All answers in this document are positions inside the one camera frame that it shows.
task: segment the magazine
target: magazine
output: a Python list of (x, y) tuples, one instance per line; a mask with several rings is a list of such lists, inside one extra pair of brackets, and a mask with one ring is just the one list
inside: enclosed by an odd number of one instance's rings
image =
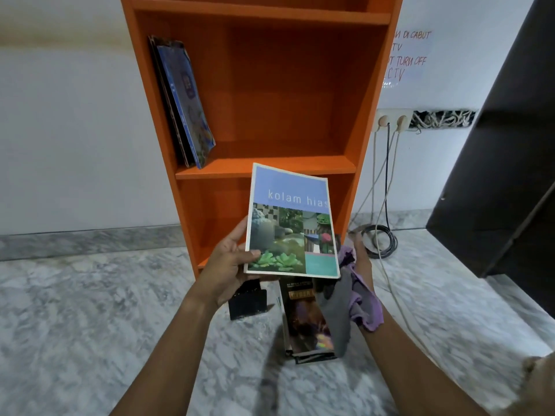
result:
[(330, 330), (316, 303), (312, 280), (282, 277), (279, 286), (286, 353), (294, 356), (297, 363), (334, 358)]
[(156, 48), (195, 163), (201, 169), (216, 142), (206, 123), (191, 61), (182, 42), (157, 39)]
[(152, 55), (154, 69), (156, 71), (158, 87), (164, 94), (163, 100), (166, 117), (168, 118), (168, 121), (170, 121), (172, 124), (170, 126), (170, 136), (175, 149), (177, 164), (190, 167), (193, 165), (195, 159), (193, 157), (193, 152), (191, 151), (191, 146), (189, 146), (189, 142), (186, 138), (185, 128), (183, 127), (183, 124), (177, 112), (177, 106), (171, 94), (171, 87), (168, 83), (168, 78), (164, 73), (164, 66), (162, 65), (162, 61), (160, 60), (160, 54), (158, 53), (157, 48), (157, 43), (160, 40), (155, 36), (149, 36), (148, 41), (150, 45), (150, 54)]
[(253, 164), (245, 273), (339, 278), (328, 180)]

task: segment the book cover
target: book cover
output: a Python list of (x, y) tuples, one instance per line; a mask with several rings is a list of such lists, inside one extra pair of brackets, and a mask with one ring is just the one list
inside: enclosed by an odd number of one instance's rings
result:
[(216, 142), (204, 116), (191, 61), (179, 41), (164, 41), (157, 48), (195, 163), (201, 169)]
[(189, 142), (186, 138), (185, 128), (179, 118), (177, 106), (171, 94), (171, 87), (168, 83), (168, 78), (164, 73), (164, 66), (162, 65), (160, 54), (158, 53), (157, 44), (160, 43), (160, 39), (155, 36), (149, 36), (148, 41), (150, 45), (150, 54), (152, 56), (154, 69), (156, 71), (158, 87), (164, 95), (164, 110), (166, 112), (166, 118), (171, 123), (170, 136), (177, 156), (177, 164), (190, 167), (195, 162), (195, 159), (193, 152), (191, 151), (191, 146), (189, 146)]
[(339, 278), (328, 180), (253, 164), (245, 273)]
[(333, 356), (334, 345), (326, 320), (316, 303), (312, 280), (305, 277), (279, 279), (281, 312), (284, 316), (286, 354)]

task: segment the paper sign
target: paper sign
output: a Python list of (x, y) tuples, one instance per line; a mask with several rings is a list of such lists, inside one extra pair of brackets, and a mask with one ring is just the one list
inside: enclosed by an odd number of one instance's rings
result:
[(384, 88), (420, 78), (429, 62), (433, 37), (432, 30), (396, 30), (385, 70)]

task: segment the orange bookshelf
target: orange bookshelf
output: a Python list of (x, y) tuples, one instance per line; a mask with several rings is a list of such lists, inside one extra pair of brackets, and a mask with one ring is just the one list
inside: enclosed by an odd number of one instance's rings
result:
[[(328, 178), (347, 231), (402, 0), (121, 0), (198, 277), (248, 212), (253, 162)], [(216, 147), (178, 167), (148, 35), (183, 41)]]

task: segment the electrical socket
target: electrical socket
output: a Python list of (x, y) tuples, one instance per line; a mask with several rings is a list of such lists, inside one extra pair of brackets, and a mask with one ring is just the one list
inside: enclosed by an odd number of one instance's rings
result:
[[(405, 115), (408, 118), (406, 128), (402, 129), (402, 131), (405, 131), (412, 120), (412, 113), (412, 109), (378, 109), (376, 111), (374, 122), (377, 123), (381, 117), (387, 115), (388, 121), (390, 123), (390, 129), (393, 133), (395, 130), (397, 130), (397, 120)], [(378, 131), (387, 131), (387, 127), (379, 127)]]

